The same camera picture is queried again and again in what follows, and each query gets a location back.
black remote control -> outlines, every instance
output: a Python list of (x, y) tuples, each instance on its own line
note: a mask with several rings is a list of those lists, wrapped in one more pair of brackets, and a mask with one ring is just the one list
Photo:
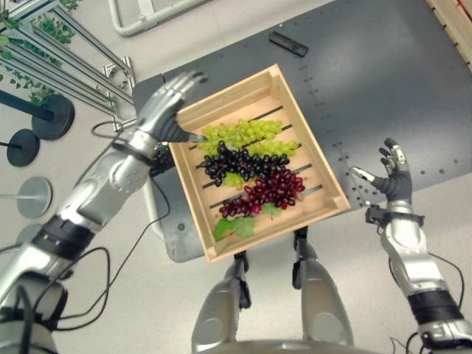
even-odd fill
[(270, 42), (275, 43), (302, 58), (308, 53), (307, 46), (304, 46), (303, 44), (294, 41), (289, 37), (285, 37), (278, 32), (273, 31), (270, 35), (268, 35), (268, 39)]

grape bunch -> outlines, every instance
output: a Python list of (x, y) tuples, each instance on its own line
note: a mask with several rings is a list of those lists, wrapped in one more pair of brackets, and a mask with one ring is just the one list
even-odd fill
[(223, 201), (220, 213), (223, 218), (244, 214), (258, 214), (261, 205), (273, 203), (275, 207), (287, 209), (288, 206), (295, 205), (295, 199), (299, 198), (299, 193), (305, 190), (303, 179), (290, 170), (282, 172), (272, 172), (264, 181), (257, 178), (255, 186), (245, 186), (245, 194), (232, 200)]
[(224, 141), (219, 141), (217, 150), (217, 155), (205, 155), (204, 161), (200, 164), (200, 167), (205, 168), (205, 173), (215, 180), (216, 187), (219, 187), (224, 179), (232, 177), (233, 174), (239, 175), (245, 182), (255, 176), (266, 179), (273, 172), (285, 171), (285, 165), (290, 162), (285, 154), (280, 157), (277, 155), (260, 157), (259, 155), (249, 155), (247, 149), (230, 150)]
[(287, 156), (295, 155), (295, 149), (299, 147), (299, 143), (291, 140), (290, 142), (256, 142), (247, 147), (249, 155), (257, 154), (259, 156), (264, 155), (277, 155), (283, 154)]
[(242, 120), (236, 125), (207, 125), (202, 129), (202, 134), (208, 139), (199, 142), (197, 148), (204, 150), (206, 155), (213, 156), (218, 153), (218, 143), (223, 140), (235, 149), (241, 149), (244, 145), (257, 142), (262, 139), (273, 139), (282, 131), (282, 121), (277, 120)]

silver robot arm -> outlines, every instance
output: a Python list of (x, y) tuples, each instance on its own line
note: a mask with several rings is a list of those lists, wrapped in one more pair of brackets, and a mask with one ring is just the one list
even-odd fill
[[(138, 113), (135, 130), (127, 142), (114, 144), (115, 151), (97, 163), (94, 173), (74, 188), (34, 240), (22, 245), (0, 271), (0, 349), (5, 340), (12, 341), (11, 333), (2, 331), (1, 322), (8, 322), (8, 316), (3, 314), (10, 313), (8, 309), (17, 302), (18, 285), (26, 288), (34, 302), (35, 295), (41, 292), (41, 284), (44, 288), (84, 252), (94, 235), (118, 213), (128, 197), (143, 186), (159, 142), (204, 139), (183, 131), (176, 122), (176, 114), (186, 95), (205, 80), (201, 73), (180, 74), (157, 90)], [(33, 282), (29, 274), (41, 280)], [(61, 297), (60, 289), (56, 289), (53, 300), (49, 296), (49, 301), (41, 301), (38, 312), (42, 320), (51, 319), (53, 314), (60, 315), (58, 312), (63, 305), (59, 306), (58, 301)]]
[(433, 351), (471, 348), (472, 325), (449, 294), (428, 253), (426, 236), (421, 230), (423, 217), (413, 211), (412, 178), (406, 157), (393, 139), (387, 139), (385, 145), (389, 151), (381, 148), (380, 152), (388, 178), (374, 176), (359, 167), (350, 169), (387, 197), (387, 208), (371, 206), (366, 220), (382, 229), (381, 244), (389, 255), (393, 277), (409, 301), (425, 347)]

black round base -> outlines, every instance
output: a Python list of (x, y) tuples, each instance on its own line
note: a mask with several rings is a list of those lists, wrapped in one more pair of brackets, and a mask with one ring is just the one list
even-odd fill
[(19, 145), (21, 149), (9, 146), (8, 162), (15, 167), (24, 167), (33, 162), (39, 151), (39, 139), (30, 129), (17, 131), (10, 140), (11, 145)]
[(31, 118), (31, 126), (36, 136), (43, 140), (56, 140), (62, 137), (74, 122), (74, 105), (67, 98), (60, 94), (53, 94), (43, 108), (54, 113), (51, 121)]

wooden crate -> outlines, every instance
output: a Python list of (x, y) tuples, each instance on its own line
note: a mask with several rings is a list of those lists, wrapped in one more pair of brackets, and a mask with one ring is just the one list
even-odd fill
[(426, 0), (472, 72), (472, 0)]
[(301, 144), (295, 150), (295, 156), (290, 158), (288, 168), (299, 171), (299, 176), (303, 177), (305, 200), (297, 201), (295, 206), (289, 206), (273, 218), (263, 213), (255, 216), (251, 237), (230, 235), (216, 242), (212, 232), (221, 217), (221, 202), (241, 191), (235, 187), (216, 187), (204, 174), (204, 169), (197, 168), (204, 153), (195, 144), (170, 144), (196, 229), (210, 262), (350, 207), (277, 65), (184, 108), (177, 116), (183, 129), (195, 133), (200, 133), (208, 124), (236, 124), (239, 119), (282, 120), (282, 132), (275, 140), (292, 139)]

